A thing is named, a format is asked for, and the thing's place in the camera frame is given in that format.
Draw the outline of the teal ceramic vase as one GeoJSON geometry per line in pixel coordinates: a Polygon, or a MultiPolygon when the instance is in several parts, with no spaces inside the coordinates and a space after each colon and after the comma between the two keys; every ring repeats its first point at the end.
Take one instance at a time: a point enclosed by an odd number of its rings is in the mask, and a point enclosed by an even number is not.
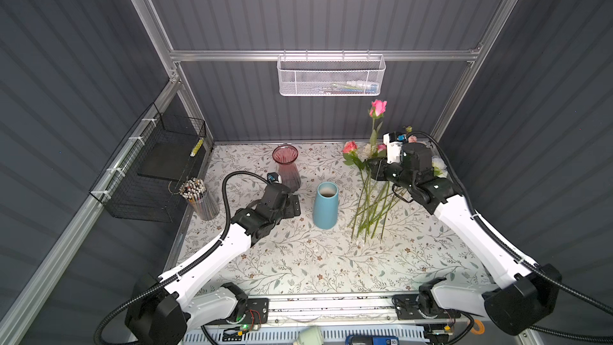
{"type": "Polygon", "coordinates": [[[338,221],[338,206],[338,186],[333,182],[321,183],[314,199],[314,224],[324,230],[332,229],[338,221]]]}

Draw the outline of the cream peach rose stem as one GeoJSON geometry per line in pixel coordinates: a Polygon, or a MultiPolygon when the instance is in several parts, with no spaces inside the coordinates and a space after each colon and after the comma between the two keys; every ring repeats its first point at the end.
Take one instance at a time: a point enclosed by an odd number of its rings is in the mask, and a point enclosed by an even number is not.
{"type": "Polygon", "coordinates": [[[360,232],[357,238],[367,241],[378,235],[381,229],[385,228],[385,220],[390,210],[390,186],[384,180],[375,180],[373,176],[377,174],[380,159],[386,163],[386,146],[380,144],[382,151],[376,158],[368,158],[369,144],[364,147],[366,160],[366,197],[363,209],[362,220],[360,221],[360,232]]]}

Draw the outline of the coral pink rose stem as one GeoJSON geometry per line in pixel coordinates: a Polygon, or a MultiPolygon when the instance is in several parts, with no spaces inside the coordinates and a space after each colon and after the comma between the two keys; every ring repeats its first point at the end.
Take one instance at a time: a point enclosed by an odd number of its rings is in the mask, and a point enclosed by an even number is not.
{"type": "Polygon", "coordinates": [[[360,221],[362,220],[363,209],[366,197],[366,160],[362,148],[356,141],[346,142],[343,147],[343,164],[351,171],[355,179],[356,187],[359,187],[359,196],[356,204],[354,216],[351,218],[352,237],[357,238],[360,232],[360,221]]]}

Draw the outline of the hot pink rose stem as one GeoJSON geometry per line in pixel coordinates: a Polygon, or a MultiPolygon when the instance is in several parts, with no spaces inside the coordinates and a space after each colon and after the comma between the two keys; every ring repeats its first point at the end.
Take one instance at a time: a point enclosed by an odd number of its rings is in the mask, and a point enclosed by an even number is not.
{"type": "Polygon", "coordinates": [[[379,148],[380,144],[378,143],[378,134],[382,127],[382,119],[386,113],[387,101],[375,100],[371,103],[371,107],[369,110],[369,117],[372,121],[372,130],[369,139],[369,151],[368,158],[376,158],[378,154],[382,151],[379,148]]]}

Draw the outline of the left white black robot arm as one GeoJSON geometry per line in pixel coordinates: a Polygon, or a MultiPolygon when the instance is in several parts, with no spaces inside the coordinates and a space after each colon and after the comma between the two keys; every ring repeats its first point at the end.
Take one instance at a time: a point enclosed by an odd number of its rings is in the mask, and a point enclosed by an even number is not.
{"type": "Polygon", "coordinates": [[[283,219],[301,214],[299,197],[287,186],[271,183],[263,197],[231,216],[221,234],[184,263],[151,276],[135,286],[135,294],[161,286],[128,308],[126,327],[140,344],[178,344],[185,334],[218,320],[240,321],[247,310],[247,294],[228,282],[215,292],[196,294],[226,265],[268,236],[283,219]]]}

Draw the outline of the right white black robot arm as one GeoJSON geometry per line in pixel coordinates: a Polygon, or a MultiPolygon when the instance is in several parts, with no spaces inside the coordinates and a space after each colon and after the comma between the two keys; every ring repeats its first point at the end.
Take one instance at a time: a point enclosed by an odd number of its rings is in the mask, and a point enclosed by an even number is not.
{"type": "Polygon", "coordinates": [[[481,286],[458,284],[448,276],[424,283],[417,298],[421,315],[434,318],[445,310],[461,311],[485,317],[509,335],[549,316],[556,306],[560,273],[515,249],[470,207],[466,192],[452,177],[436,176],[427,146],[393,142],[390,147],[388,157],[367,161],[371,178],[407,190],[469,247],[491,278],[481,286]]]}

